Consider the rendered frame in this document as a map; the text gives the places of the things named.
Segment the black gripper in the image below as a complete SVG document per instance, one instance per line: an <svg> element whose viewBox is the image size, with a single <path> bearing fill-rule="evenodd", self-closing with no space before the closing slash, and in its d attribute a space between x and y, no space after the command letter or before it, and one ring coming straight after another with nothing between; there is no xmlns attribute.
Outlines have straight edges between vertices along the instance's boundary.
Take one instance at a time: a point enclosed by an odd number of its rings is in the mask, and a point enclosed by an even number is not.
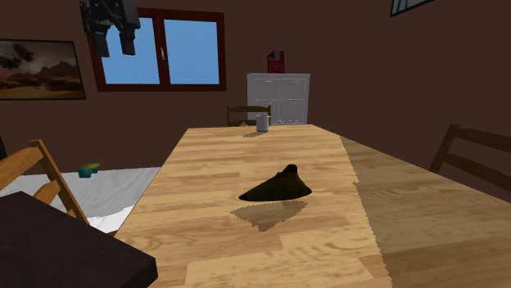
<svg viewBox="0 0 511 288"><path fill-rule="evenodd" d="M79 0L82 24L86 33L93 33L97 53L109 57L106 34L98 32L100 26L114 25L120 29L121 51L134 56L135 31L141 27L136 0Z"/></svg>

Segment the red-framed window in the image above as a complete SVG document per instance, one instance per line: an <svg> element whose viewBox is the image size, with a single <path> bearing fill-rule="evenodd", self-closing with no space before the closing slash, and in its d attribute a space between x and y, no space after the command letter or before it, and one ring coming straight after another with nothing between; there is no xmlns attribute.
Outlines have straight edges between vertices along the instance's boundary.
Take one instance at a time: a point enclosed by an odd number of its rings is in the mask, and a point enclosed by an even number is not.
<svg viewBox="0 0 511 288"><path fill-rule="evenodd" d="M139 7L135 55L121 51L120 29L100 26L109 57L88 36L100 92L205 92L226 88L224 14Z"/></svg>

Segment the teal and yellow toy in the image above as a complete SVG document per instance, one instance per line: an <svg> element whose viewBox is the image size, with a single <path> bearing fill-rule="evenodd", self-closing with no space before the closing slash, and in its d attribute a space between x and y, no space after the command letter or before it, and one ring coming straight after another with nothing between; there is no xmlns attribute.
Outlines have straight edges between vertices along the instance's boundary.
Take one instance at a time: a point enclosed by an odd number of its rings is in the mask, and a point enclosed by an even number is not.
<svg viewBox="0 0 511 288"><path fill-rule="evenodd" d="M92 164L84 164L78 169L78 174L80 178L90 178L93 174L98 172L100 164L92 163Z"/></svg>

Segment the light wooden chair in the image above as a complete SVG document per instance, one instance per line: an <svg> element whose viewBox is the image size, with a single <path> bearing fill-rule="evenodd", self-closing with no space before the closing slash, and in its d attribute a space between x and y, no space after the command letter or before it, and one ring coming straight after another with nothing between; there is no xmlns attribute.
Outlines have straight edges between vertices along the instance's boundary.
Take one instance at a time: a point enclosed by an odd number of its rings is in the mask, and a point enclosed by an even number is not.
<svg viewBox="0 0 511 288"><path fill-rule="evenodd" d="M36 164L42 166L49 182L44 183L34 193L34 198L50 205L58 197L64 205L67 215L91 227L42 139L30 140L29 147L0 160L0 190L10 185Z"/></svg>

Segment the dark wooden chair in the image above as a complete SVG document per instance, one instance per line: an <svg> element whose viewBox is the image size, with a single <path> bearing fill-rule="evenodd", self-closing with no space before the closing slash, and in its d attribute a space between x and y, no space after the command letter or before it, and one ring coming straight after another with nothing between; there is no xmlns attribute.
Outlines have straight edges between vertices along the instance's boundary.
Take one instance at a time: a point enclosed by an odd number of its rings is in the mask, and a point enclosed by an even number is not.
<svg viewBox="0 0 511 288"><path fill-rule="evenodd" d="M255 126L255 119L245 119L245 120L231 120L230 114L237 112L265 112L268 116L271 116L271 106L227 106L226 107L226 125L228 127L239 127L242 123L245 123L248 126Z"/></svg>
<svg viewBox="0 0 511 288"><path fill-rule="evenodd" d="M451 124L446 130L445 136L429 167L429 171L439 173L443 164L449 164L511 193L511 176L508 174L461 155L450 154L449 150L456 138L511 153L511 137L474 128L461 128L459 124Z"/></svg>

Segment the wooden table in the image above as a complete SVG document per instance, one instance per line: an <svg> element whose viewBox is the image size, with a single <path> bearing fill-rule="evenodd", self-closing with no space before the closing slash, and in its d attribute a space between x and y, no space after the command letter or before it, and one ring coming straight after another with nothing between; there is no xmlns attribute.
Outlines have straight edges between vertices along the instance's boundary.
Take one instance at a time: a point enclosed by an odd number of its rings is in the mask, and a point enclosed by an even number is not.
<svg viewBox="0 0 511 288"><path fill-rule="evenodd" d="M238 199L288 164L311 194ZM190 128L116 236L150 288L511 288L511 204L311 124Z"/></svg>

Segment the white cabinet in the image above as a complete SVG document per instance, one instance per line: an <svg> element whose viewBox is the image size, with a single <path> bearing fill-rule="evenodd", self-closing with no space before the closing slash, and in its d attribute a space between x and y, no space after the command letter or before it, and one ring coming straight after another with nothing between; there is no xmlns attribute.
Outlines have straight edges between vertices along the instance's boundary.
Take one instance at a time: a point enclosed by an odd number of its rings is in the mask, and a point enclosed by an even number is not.
<svg viewBox="0 0 511 288"><path fill-rule="evenodd" d="M285 72L284 51L267 56L266 73L249 73L247 105L271 106L271 124L307 124L310 74Z"/></svg>

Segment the dark brown cone-shaped object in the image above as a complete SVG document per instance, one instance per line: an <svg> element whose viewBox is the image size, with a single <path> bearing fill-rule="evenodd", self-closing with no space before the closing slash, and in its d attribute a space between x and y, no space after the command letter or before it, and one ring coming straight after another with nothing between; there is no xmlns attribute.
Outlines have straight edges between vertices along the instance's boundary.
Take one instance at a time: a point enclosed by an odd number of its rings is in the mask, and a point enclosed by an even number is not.
<svg viewBox="0 0 511 288"><path fill-rule="evenodd" d="M295 164L288 164L281 172L241 194L238 199L245 201L294 200L312 193L300 179Z"/></svg>

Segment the desert landscape wall picture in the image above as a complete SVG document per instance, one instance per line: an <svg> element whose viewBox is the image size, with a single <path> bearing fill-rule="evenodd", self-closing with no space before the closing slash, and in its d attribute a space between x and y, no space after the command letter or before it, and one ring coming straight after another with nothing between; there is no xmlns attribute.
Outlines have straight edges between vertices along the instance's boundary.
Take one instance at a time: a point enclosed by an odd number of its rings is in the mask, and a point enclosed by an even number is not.
<svg viewBox="0 0 511 288"><path fill-rule="evenodd" d="M85 98L72 41L0 38L0 101Z"/></svg>

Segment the black-framed wall picture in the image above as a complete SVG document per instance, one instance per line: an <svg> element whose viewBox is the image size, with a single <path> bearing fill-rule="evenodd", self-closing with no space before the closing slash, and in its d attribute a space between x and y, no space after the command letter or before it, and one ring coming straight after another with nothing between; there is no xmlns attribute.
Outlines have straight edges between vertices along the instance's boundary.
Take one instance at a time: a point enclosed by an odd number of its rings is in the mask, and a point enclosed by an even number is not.
<svg viewBox="0 0 511 288"><path fill-rule="evenodd" d="M421 7L434 0L391 0L390 17Z"/></svg>

